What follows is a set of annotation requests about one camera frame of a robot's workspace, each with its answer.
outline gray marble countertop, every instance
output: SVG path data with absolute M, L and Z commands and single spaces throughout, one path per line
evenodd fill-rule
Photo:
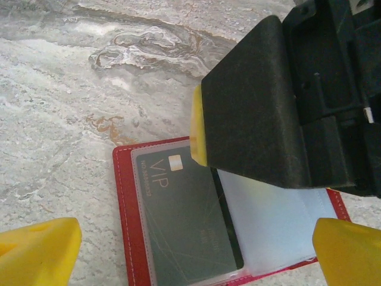
M 127 285 L 113 148 L 187 135 L 202 77 L 262 18 L 292 7 L 0 1 L 0 232 L 76 217 L 83 242 L 70 285 Z M 381 228 L 381 200 L 344 199 L 354 222 Z M 315 263 L 253 285 L 326 283 Z

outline gray card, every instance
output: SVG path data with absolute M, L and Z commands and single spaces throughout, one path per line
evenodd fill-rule
M 238 269 L 211 170 L 189 147 L 136 158 L 158 286 L 185 286 Z

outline red wallet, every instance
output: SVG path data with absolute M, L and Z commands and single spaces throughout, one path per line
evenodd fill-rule
M 182 142 L 187 140 L 188 138 L 177 138 L 130 146 L 120 146 L 115 148 L 113 151 L 115 180 L 117 185 L 121 227 L 123 230 L 127 276 L 129 285 L 131 286 L 155 285 L 155 283 L 151 281 L 152 269 L 149 266 L 149 254 L 147 253 L 147 248 L 145 245 L 145 230 L 141 219 L 142 216 L 140 215 L 141 207 L 139 207 L 137 183 L 134 176 L 132 151 L 146 147 L 154 147 L 157 145 L 174 144 L 175 142 Z M 340 193 L 328 189 L 327 194 L 332 202 L 332 206 L 336 212 L 337 218 L 350 221 Z M 274 273 L 295 269 L 314 263 L 316 261 L 316 258 L 309 259 L 307 261 L 285 267 L 275 272 L 265 273 L 264 275 L 260 276 L 250 275 L 250 273 L 246 271 L 241 275 L 232 275 L 231 278 L 226 278 L 223 281 L 214 281 L 207 285 L 242 285 L 257 279 L 261 279 L 265 276 L 272 275 Z

